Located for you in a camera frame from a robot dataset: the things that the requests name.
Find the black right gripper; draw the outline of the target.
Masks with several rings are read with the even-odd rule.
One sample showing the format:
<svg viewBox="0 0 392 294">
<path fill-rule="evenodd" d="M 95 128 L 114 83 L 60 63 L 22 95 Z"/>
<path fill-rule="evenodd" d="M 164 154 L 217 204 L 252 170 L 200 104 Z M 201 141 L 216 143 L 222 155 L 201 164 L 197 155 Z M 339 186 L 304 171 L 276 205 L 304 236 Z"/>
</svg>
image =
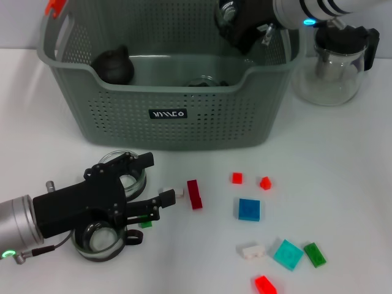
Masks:
<svg viewBox="0 0 392 294">
<path fill-rule="evenodd" d="M 262 36 L 257 28 L 270 24 L 278 26 L 278 21 L 274 14 L 273 1 L 245 0 L 239 2 L 237 16 L 226 20 L 222 15 L 216 15 L 215 24 L 220 36 L 246 55 L 255 41 Z"/>
</svg>

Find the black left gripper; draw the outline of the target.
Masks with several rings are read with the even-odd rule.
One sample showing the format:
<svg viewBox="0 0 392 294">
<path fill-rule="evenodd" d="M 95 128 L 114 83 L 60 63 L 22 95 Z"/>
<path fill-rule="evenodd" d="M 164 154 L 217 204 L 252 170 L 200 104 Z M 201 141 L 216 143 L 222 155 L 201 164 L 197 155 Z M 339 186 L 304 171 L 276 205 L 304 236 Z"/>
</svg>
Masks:
<svg viewBox="0 0 392 294">
<path fill-rule="evenodd" d="M 129 151 L 93 165 L 85 170 L 84 181 L 33 198 L 37 228 L 47 239 L 95 221 L 106 221 L 115 227 L 158 221 L 159 209 L 176 203 L 175 191 L 126 205 L 120 180 L 124 175 L 141 178 L 143 170 L 153 165 L 151 152 L 135 156 Z"/>
</svg>

